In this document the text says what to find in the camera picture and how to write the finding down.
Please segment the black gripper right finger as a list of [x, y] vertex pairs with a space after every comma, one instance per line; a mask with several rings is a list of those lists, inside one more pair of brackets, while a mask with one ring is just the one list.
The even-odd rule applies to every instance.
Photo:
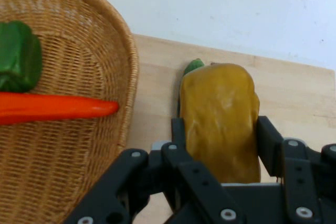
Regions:
[[258, 118], [258, 155], [280, 179], [287, 223], [335, 223], [335, 153], [283, 138], [266, 116]]

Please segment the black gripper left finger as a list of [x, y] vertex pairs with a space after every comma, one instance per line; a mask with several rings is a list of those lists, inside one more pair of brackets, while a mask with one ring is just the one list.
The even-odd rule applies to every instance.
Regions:
[[246, 223], [232, 196], [185, 148], [184, 124], [172, 120], [173, 139], [146, 152], [124, 150], [66, 218], [66, 223], [133, 223], [163, 193], [168, 223]]

